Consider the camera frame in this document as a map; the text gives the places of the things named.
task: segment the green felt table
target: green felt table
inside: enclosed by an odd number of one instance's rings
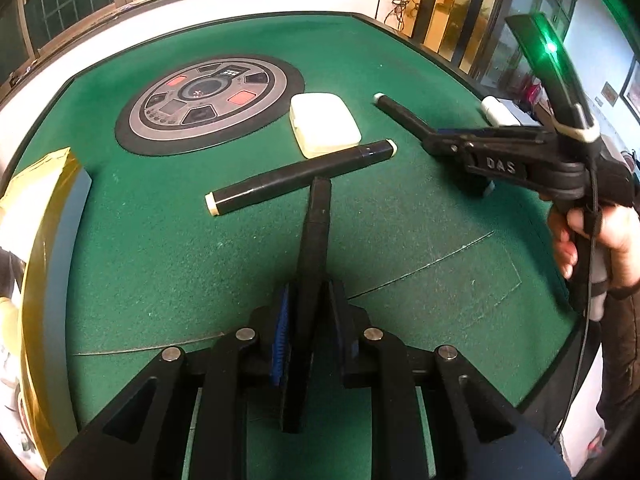
[[[133,95],[174,66],[219,54],[281,58],[300,70],[305,91],[344,100],[363,143],[396,142],[391,160],[334,179],[328,271],[375,325],[413,346],[457,346],[520,402],[575,322],[550,254],[546,205],[506,184],[485,199],[467,196],[446,167],[372,105],[384,92],[432,126],[483,126],[479,100],[368,23],[268,16],[161,38],[79,76],[20,161],[19,170],[71,146],[93,179],[67,301],[79,424],[158,349],[211,345],[294,273],[306,189],[218,218],[204,201],[211,190],[303,160],[287,116],[183,155],[134,155],[114,138],[116,118]],[[250,478],[369,477],[368,392],[341,389],[331,351],[322,348],[306,433],[280,434],[276,413],[250,407]]]

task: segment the metal pin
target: metal pin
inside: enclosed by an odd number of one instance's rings
[[[239,341],[251,341],[255,337],[255,330],[245,326],[236,332],[236,339]]]
[[[175,346],[169,346],[169,348],[165,348],[164,350],[162,350],[162,359],[164,359],[164,361],[175,361],[178,357],[180,357],[180,355],[182,354],[182,352],[180,352],[180,349],[175,347]]]
[[[380,341],[382,339],[383,332],[379,328],[371,327],[364,331],[364,337],[369,341]]]
[[[455,346],[442,345],[438,348],[438,355],[445,361],[451,361],[458,357],[458,350],[456,350]]]

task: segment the sleeve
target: sleeve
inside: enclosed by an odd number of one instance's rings
[[[609,291],[600,329],[603,369],[597,411],[612,431],[640,395],[640,284]]]

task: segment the red button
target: red button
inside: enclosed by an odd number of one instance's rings
[[[239,91],[236,95],[231,96],[228,101],[238,106],[242,106],[247,104],[251,99],[255,97],[255,94],[252,92],[247,92],[246,90]]]
[[[171,81],[169,81],[166,85],[167,86],[176,86],[178,83],[184,81],[185,79],[187,79],[187,76],[179,75],[179,76],[176,76],[173,79],[171,79]]]

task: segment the black rod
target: black rod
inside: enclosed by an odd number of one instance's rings
[[[301,160],[209,193],[207,208],[213,216],[229,213],[310,186],[316,176],[333,178],[390,159],[396,150],[392,140],[379,140]]]
[[[421,142],[424,142],[430,135],[436,134],[436,130],[431,128],[409,108],[402,106],[387,95],[375,94],[373,96],[373,104],[376,105],[378,110],[384,112]]]
[[[320,290],[326,272],[329,247],[331,181],[316,177],[309,191],[305,223],[302,227],[296,300],[291,311],[289,363],[282,397],[281,424],[286,433],[299,433],[303,427]]]

